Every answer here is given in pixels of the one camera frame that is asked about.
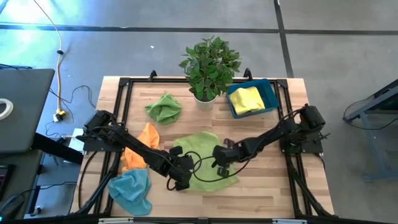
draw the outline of wooden table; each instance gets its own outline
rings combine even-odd
[[[104,77],[98,110],[113,111],[120,77]],[[308,102],[304,80],[287,79],[293,110]],[[164,93],[171,93],[182,105],[178,121],[159,125],[151,120],[144,110],[145,105],[155,103]],[[286,114],[284,94],[281,92],[282,106]],[[122,100],[119,120],[124,106]],[[218,97],[212,111],[199,111],[195,100],[188,91],[187,83],[135,83],[132,89],[127,128],[133,136],[138,136],[146,123],[153,123],[160,134],[160,149],[170,149],[175,139],[199,131],[216,134],[220,140],[230,138],[235,141],[258,136],[273,128],[278,122],[277,111],[258,114],[242,119],[233,119],[227,100]],[[81,169],[87,158],[85,156]],[[84,203],[97,187],[104,153],[99,152],[88,165],[82,183],[81,199]],[[333,213],[328,184],[322,162],[314,155],[303,154],[303,164],[308,188],[326,211]],[[236,169],[243,164],[235,163]],[[176,192],[166,189],[167,179],[149,169],[152,187],[147,199],[152,203],[150,217],[225,217],[225,218],[293,218],[292,199],[289,190],[286,162],[279,149],[279,142],[268,145],[252,159],[239,173],[239,183],[212,193]],[[302,193],[297,187],[300,208],[304,211]],[[104,191],[101,211],[104,209],[108,191]],[[77,190],[71,212],[78,210]],[[114,202],[112,216],[131,216]]]

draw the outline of towel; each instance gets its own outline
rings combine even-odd
[[[206,131],[192,134],[190,136],[176,139],[174,141],[174,147],[181,146],[184,154],[188,151],[194,151],[197,152],[201,158],[211,156],[213,154],[213,149],[216,145],[221,145],[220,141],[218,140],[218,137],[215,134]],[[196,161],[199,160],[198,156],[196,156],[195,154],[190,153],[189,155],[192,156],[194,163],[196,163]],[[218,166],[214,168],[211,167],[214,161],[215,159],[203,160],[201,167],[195,174],[203,180],[215,180],[221,178],[217,174],[217,169],[219,167]],[[233,167],[230,167],[228,170],[230,174],[235,172]],[[239,180],[236,176],[232,176],[227,179],[208,183],[208,182],[202,182],[198,180],[194,175],[192,175],[189,181],[190,188],[187,190],[214,192],[217,190],[224,189],[230,185],[233,185],[238,181]]]
[[[150,188],[147,169],[133,169],[108,183],[110,196],[131,215],[148,215],[152,204],[145,198]]]
[[[159,133],[156,131],[153,124],[147,123],[137,139],[150,148],[159,149]],[[125,148],[120,157],[120,161],[123,164],[122,172],[131,169],[144,169],[147,167],[144,159],[128,147]]]
[[[255,86],[249,88],[238,88],[229,94],[236,114],[244,114],[249,111],[263,110],[266,107],[261,99],[260,93]]]
[[[181,105],[170,93],[166,93],[158,102],[145,106],[145,110],[148,116],[159,124],[170,124],[180,116]]]

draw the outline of green cloth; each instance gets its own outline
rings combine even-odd
[[[170,93],[160,97],[154,104],[145,106],[148,116],[159,124],[170,124],[178,119],[181,113],[181,105]]]
[[[194,151],[197,152],[201,158],[211,156],[213,154],[213,149],[216,145],[219,146],[221,145],[220,141],[218,140],[218,137],[215,134],[211,134],[206,131],[192,134],[190,136],[176,139],[174,141],[174,146],[181,146],[184,154],[187,153],[188,151]],[[193,163],[196,163],[196,161],[199,160],[198,156],[195,155],[194,153],[189,153],[188,155],[192,156]],[[211,167],[214,161],[215,161],[214,158],[203,160],[200,168],[195,174],[203,180],[215,180],[221,178],[217,174],[217,169],[219,167],[218,166],[214,168]],[[230,167],[228,170],[230,174],[235,173],[233,167]],[[189,181],[190,188],[187,190],[214,192],[216,190],[227,188],[230,185],[233,185],[237,182],[239,182],[239,180],[236,176],[208,183],[200,181],[194,175],[192,175]]]

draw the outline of gray floor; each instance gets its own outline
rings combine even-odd
[[[9,0],[0,22],[48,24],[47,18],[31,2]],[[39,1],[56,24],[115,27],[213,27],[277,29],[271,0],[219,1]],[[390,0],[280,0],[286,29],[397,30],[398,3]],[[173,32],[61,32],[65,58],[61,66],[62,95],[70,99],[76,86],[88,85],[96,102],[104,75],[182,75],[177,67],[186,45],[193,45],[209,33]],[[279,34],[219,34],[241,52],[243,67],[256,77],[286,77]],[[53,31],[0,30],[1,63],[55,68],[58,38]],[[376,171],[364,131],[341,120],[344,109],[368,97],[395,80],[398,72],[398,35],[287,35],[294,77],[304,78],[308,98],[326,120],[323,142],[326,175],[337,215],[345,218],[396,223],[398,220],[398,180],[364,183],[362,175]],[[56,99],[49,95],[38,132],[51,121]],[[71,134],[93,112],[86,90],[75,93],[70,109],[73,124],[51,124],[50,131]],[[374,118],[380,126],[388,118]],[[398,124],[376,133],[377,143],[386,152],[396,149],[391,141]],[[398,153],[386,156],[397,164]],[[48,172],[41,184],[76,181],[78,167],[56,167],[46,157]],[[57,176],[69,170],[65,178]],[[59,203],[45,215],[66,214],[73,189],[40,195],[38,204],[52,207],[48,198]]]

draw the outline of light blue towel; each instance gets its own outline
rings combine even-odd
[[[109,194],[131,215],[148,215],[152,204],[145,198],[150,189],[147,169],[133,169],[108,183]]]

